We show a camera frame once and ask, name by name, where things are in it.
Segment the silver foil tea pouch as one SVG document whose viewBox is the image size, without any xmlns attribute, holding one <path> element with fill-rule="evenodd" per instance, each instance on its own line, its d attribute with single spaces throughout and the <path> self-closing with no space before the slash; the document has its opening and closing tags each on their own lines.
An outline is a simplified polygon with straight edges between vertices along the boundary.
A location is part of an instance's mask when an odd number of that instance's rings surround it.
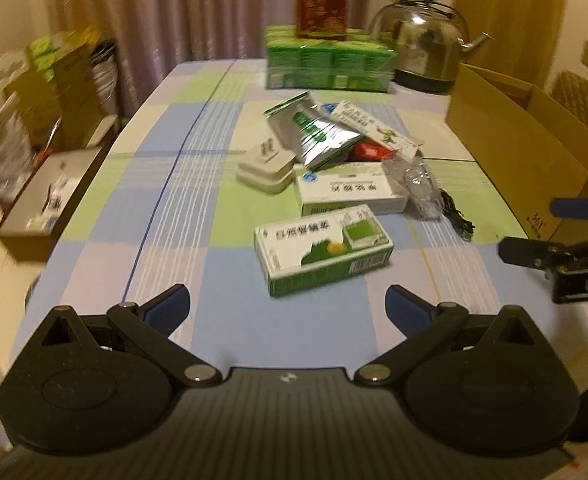
<svg viewBox="0 0 588 480">
<path fill-rule="evenodd" d="M 297 162 L 315 171 L 333 164 L 362 140 L 362 134 L 321 110 L 308 92 L 265 111 L 268 125 Z"/>
</svg>

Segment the clear plastic bag with hooks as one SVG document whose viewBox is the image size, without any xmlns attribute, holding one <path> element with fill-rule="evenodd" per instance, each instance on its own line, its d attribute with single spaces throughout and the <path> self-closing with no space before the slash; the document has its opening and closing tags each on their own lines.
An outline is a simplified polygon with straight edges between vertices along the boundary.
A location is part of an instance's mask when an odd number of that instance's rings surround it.
<svg viewBox="0 0 588 480">
<path fill-rule="evenodd" d="M 440 217 L 444 211 L 442 193 L 421 156 L 416 155 L 407 160 L 394 154 L 384 158 L 382 166 L 390 187 L 407 195 L 423 219 Z"/>
</svg>

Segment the red snack packet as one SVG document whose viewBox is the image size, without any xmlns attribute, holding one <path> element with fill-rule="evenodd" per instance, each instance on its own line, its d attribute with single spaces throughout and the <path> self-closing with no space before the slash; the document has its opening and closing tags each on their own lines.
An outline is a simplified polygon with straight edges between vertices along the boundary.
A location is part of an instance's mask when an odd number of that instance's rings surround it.
<svg viewBox="0 0 588 480">
<path fill-rule="evenodd" d="M 361 141 L 350 151 L 348 159 L 351 162 L 380 162 L 393 154 L 393 151 L 382 145 Z"/>
</svg>

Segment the blue label toothpick box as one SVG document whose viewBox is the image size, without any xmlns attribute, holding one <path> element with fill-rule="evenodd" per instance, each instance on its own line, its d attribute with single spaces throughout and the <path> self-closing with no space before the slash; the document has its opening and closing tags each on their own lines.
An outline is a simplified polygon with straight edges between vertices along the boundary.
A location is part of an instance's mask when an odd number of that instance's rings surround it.
<svg viewBox="0 0 588 480">
<path fill-rule="evenodd" d="M 327 113 L 327 114 L 332 114 L 335 110 L 335 108 L 337 107 L 336 103 L 324 103 L 322 105 L 322 109 Z"/>
</svg>

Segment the white Mecobalamin tablet box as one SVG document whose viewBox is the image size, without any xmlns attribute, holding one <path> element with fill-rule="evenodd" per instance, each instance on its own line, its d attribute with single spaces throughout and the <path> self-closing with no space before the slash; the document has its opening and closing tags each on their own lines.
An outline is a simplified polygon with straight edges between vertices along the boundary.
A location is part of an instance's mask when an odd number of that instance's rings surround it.
<svg viewBox="0 0 588 480">
<path fill-rule="evenodd" d="M 295 185 L 303 216 L 367 205 L 373 214 L 402 214 L 409 197 L 396 191 L 382 162 L 346 162 L 311 171 L 297 165 Z"/>
</svg>

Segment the cardboard boxes on floor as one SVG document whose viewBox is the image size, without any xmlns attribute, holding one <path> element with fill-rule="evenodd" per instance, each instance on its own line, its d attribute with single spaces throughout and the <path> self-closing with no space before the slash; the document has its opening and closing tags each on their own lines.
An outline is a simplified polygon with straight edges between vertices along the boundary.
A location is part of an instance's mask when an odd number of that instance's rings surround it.
<svg viewBox="0 0 588 480">
<path fill-rule="evenodd" d="M 37 151 L 109 143 L 119 129 L 117 42 L 88 28 L 34 40 L 0 55 L 0 109 L 18 96 L 18 116 Z"/>
</svg>

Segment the red gift box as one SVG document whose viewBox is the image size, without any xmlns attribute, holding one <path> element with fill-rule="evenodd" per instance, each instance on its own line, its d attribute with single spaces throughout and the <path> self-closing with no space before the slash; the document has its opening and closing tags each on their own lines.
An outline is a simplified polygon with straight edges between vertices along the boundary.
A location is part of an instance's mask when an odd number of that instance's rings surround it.
<svg viewBox="0 0 588 480">
<path fill-rule="evenodd" d="M 305 39 L 345 40 L 348 0 L 297 0 L 296 36 Z"/>
</svg>

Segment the white ointment box with cartoon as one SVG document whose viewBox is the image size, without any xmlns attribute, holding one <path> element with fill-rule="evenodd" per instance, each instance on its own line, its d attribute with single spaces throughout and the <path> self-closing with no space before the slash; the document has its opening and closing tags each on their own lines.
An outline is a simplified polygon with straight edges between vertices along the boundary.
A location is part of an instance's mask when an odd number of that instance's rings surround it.
<svg viewBox="0 0 588 480">
<path fill-rule="evenodd" d="M 352 102 L 338 102 L 330 111 L 330 115 L 337 122 L 356 129 L 371 142 L 398 153 L 405 160 L 413 159 L 419 151 L 420 144 L 410 136 L 398 132 Z"/>
</svg>

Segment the stainless steel kettle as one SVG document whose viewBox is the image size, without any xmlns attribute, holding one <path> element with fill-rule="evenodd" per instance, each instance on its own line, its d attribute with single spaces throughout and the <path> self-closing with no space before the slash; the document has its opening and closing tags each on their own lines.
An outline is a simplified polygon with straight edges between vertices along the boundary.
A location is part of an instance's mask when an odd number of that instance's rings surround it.
<svg viewBox="0 0 588 480">
<path fill-rule="evenodd" d="M 459 65 L 492 39 L 472 38 L 463 15 L 439 0 L 396 0 L 372 18 L 369 34 L 396 53 L 394 81 L 443 94 L 454 88 Z"/>
</svg>

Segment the green white medicine box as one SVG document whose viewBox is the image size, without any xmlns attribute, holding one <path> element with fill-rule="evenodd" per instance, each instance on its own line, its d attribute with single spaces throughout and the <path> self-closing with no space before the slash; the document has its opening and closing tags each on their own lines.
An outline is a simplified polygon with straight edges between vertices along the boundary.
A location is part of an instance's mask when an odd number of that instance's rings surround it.
<svg viewBox="0 0 588 480">
<path fill-rule="evenodd" d="M 367 205 L 259 226 L 254 246 L 274 298 L 382 268 L 395 249 Z"/>
</svg>

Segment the green tissue multipack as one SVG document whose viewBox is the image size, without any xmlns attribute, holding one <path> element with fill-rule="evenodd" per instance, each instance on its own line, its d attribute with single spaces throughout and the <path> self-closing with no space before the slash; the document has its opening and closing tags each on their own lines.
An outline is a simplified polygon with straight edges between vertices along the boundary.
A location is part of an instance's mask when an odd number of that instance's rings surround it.
<svg viewBox="0 0 588 480">
<path fill-rule="evenodd" d="M 270 89 L 383 92 L 394 75 L 396 53 L 361 29 L 345 40 L 298 38 L 293 25 L 265 29 L 266 86 Z"/>
</svg>

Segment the brown curtain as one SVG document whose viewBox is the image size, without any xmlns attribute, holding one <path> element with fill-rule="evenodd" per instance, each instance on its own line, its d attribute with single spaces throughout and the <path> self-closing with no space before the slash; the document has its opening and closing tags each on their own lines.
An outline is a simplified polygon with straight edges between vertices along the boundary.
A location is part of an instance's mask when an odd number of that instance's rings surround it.
<svg viewBox="0 0 588 480">
<path fill-rule="evenodd" d="M 542 87 L 560 36 L 566 0 L 454 0 L 472 37 L 487 40 L 468 63 Z"/>
</svg>

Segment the crumpled plastic bag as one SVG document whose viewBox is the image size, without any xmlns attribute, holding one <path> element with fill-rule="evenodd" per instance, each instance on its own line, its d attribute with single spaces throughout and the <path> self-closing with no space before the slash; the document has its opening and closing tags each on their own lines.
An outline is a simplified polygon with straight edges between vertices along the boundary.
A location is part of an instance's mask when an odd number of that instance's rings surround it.
<svg viewBox="0 0 588 480">
<path fill-rule="evenodd" d="M 34 154 L 13 92 L 0 108 L 0 198 L 12 202 L 32 173 Z"/>
</svg>

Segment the brown cardboard box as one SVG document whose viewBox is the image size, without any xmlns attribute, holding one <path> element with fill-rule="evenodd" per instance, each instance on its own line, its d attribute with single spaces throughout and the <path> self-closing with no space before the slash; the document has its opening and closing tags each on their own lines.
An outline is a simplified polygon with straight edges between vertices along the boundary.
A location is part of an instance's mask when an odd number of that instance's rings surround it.
<svg viewBox="0 0 588 480">
<path fill-rule="evenodd" d="M 541 89 L 461 64 L 446 124 L 533 240 L 588 240 L 588 220 L 553 217 L 555 198 L 588 198 L 588 128 Z"/>
</svg>

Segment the pink curtain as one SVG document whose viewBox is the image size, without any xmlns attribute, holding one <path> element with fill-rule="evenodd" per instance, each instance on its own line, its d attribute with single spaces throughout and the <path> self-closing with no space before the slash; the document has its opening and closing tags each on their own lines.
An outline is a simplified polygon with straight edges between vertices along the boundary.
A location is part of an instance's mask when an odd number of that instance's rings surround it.
<svg viewBox="0 0 588 480">
<path fill-rule="evenodd" d="M 297 0 L 46 0 L 55 32 L 116 41 L 119 98 L 132 115 L 187 61 L 261 58 L 268 25 L 292 25 Z"/>
</svg>

